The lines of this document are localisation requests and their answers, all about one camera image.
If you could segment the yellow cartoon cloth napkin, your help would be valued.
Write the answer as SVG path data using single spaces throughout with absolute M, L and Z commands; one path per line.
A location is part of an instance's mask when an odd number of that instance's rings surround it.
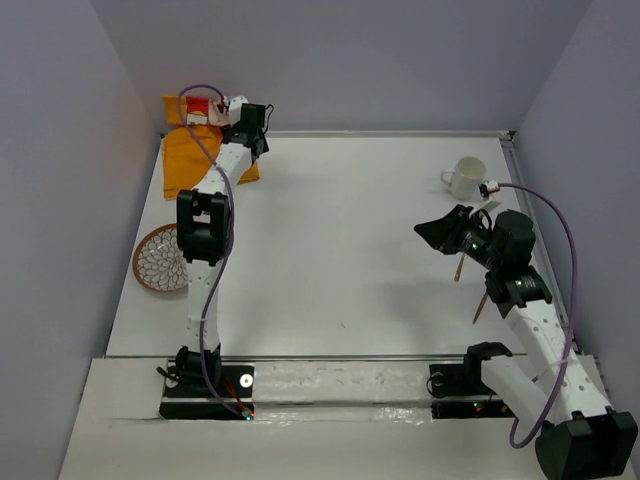
M 222 126 L 214 119 L 213 108 L 221 111 L 222 102 L 206 97 L 187 95 L 177 102 L 176 95 L 164 95 L 167 122 L 172 130 L 163 147 L 163 193 L 166 200 L 175 200 L 180 190 L 195 187 L 208 172 L 211 161 L 188 133 L 181 121 L 181 111 L 198 139 L 211 153 L 219 154 L 223 140 Z

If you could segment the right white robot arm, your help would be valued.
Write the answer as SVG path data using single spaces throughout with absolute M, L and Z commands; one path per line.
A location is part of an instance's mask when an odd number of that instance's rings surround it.
M 519 426 L 534 433 L 538 464 L 548 479 L 600 479 L 624 473 L 639 429 L 616 411 L 572 351 L 552 295 L 533 267 L 534 225 L 525 214 L 457 205 L 415 226 L 444 255 L 464 254 L 485 268 L 487 297 L 518 338 L 533 367 L 527 375 L 500 342 L 468 347 L 458 364 L 430 368 L 434 397 L 494 394 Z

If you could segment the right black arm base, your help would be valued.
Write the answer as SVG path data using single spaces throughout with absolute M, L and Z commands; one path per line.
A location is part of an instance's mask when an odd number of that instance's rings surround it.
M 483 342 L 468 347 L 459 363 L 431 364 L 425 386 L 433 418 L 512 418 L 511 409 L 481 381 L 482 362 L 497 356 L 512 353 L 502 343 Z

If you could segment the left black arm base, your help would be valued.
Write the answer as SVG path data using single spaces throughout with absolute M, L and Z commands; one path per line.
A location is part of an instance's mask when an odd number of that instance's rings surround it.
M 252 421 L 255 365 L 216 363 L 206 382 L 199 355 L 183 350 L 156 372 L 163 380 L 158 414 L 166 420 Z

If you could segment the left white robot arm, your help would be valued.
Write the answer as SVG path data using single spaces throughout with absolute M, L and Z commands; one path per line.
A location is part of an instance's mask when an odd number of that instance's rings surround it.
M 264 105 L 244 96 L 231 98 L 215 163 L 176 199 L 177 243 L 188 275 L 187 340 L 176 355 L 176 368 L 178 378 L 186 378 L 201 395 L 215 392 L 221 383 L 217 290 L 233 245 L 235 187 L 269 150 L 265 117 Z

